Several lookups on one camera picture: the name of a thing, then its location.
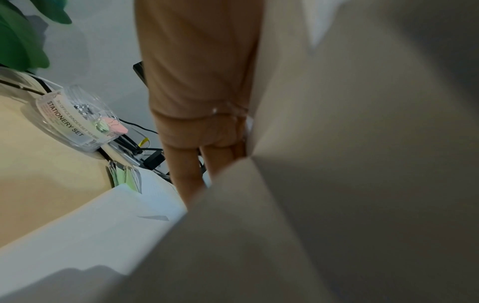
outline stack of paper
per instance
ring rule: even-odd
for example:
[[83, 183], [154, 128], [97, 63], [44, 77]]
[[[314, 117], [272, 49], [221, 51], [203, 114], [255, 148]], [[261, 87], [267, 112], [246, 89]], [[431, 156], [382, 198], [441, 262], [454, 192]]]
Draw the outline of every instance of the stack of paper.
[[115, 187], [126, 184], [132, 190], [141, 193], [141, 175], [138, 169], [124, 166], [116, 161], [110, 161], [108, 170]]

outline white wall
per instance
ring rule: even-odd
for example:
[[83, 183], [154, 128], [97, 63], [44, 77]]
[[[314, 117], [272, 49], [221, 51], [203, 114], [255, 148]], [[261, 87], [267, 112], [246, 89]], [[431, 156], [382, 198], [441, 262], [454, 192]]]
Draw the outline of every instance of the white wall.
[[[133, 0], [69, 0], [65, 11], [72, 25], [48, 20], [30, 1], [13, 3], [44, 35], [51, 65], [39, 69], [37, 75], [63, 86], [80, 84], [99, 95], [120, 118], [155, 129], [147, 88], [132, 68], [141, 61]], [[140, 135], [130, 133], [140, 142]], [[161, 147], [157, 135], [149, 133], [149, 138], [152, 147]]]

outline beige tabletop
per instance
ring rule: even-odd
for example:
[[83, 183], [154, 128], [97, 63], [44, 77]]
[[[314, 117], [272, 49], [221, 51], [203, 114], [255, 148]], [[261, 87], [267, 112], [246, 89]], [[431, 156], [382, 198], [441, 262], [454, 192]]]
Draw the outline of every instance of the beige tabletop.
[[[28, 76], [2, 69], [0, 78], [44, 91]], [[29, 120], [36, 97], [0, 84], [0, 247], [111, 189], [98, 152], [75, 150]]]

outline clear plastic container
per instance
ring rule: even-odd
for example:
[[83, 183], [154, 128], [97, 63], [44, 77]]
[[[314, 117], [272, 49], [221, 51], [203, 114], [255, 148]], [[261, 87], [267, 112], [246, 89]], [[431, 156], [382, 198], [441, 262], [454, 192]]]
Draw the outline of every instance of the clear plastic container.
[[99, 97], [78, 85], [48, 93], [31, 105], [43, 129], [83, 151], [93, 152], [127, 133]]

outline wooden desk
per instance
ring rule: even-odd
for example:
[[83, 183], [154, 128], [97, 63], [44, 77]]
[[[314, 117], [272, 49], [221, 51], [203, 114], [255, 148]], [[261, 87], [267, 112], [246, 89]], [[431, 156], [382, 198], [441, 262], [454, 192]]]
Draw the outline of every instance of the wooden desk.
[[[28, 76], [0, 70], [0, 77], [44, 91]], [[111, 189], [99, 153], [60, 143], [27, 119], [36, 97], [0, 84], [0, 247]]]

